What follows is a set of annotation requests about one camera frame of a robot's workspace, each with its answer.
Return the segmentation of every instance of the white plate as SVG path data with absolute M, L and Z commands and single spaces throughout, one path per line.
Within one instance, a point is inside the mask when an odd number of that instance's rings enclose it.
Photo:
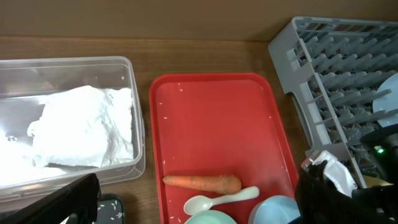
M 398 73 L 388 78 L 377 90 L 381 92 L 383 90 L 391 90 L 390 94 L 382 96 L 373 101 L 373 113 L 380 110 L 394 110 L 398 109 Z M 382 127 L 387 127 L 393 124 L 398 124 L 398 114 L 392 115 L 388 118 L 378 120 Z

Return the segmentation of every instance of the wooden table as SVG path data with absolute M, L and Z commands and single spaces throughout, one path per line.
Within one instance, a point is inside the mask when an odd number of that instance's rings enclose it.
M 284 95 L 267 42 L 0 37 L 0 59 L 125 56 L 133 66 L 146 127 L 146 169 L 137 180 L 105 185 L 126 204 L 128 223 L 160 223 L 149 87 L 167 73 L 256 72 L 272 86 L 296 163 L 309 149 L 290 96 Z

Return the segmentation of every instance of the carrot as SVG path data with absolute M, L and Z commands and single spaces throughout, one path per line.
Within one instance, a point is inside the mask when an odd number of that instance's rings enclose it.
M 241 190 L 241 181 L 234 175 L 214 177 L 193 177 L 168 175 L 163 178 L 166 185 L 204 190 L 219 194 L 236 194 Z

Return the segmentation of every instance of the plastic spoon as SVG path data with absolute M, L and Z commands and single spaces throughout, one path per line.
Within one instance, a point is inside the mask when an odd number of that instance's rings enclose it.
M 248 187 L 233 195 L 225 195 L 218 198 L 208 198 L 202 195 L 194 196 L 187 200 L 184 205 L 184 212 L 188 215 L 196 215 L 199 212 L 209 210 L 215 205 L 222 203 L 238 202 L 258 197 L 258 187 Z

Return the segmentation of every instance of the cardboard wall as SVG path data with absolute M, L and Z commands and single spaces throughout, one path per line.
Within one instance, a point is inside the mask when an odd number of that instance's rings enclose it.
M 398 21 L 397 0 L 0 0 L 0 35 L 271 40 L 294 16 Z

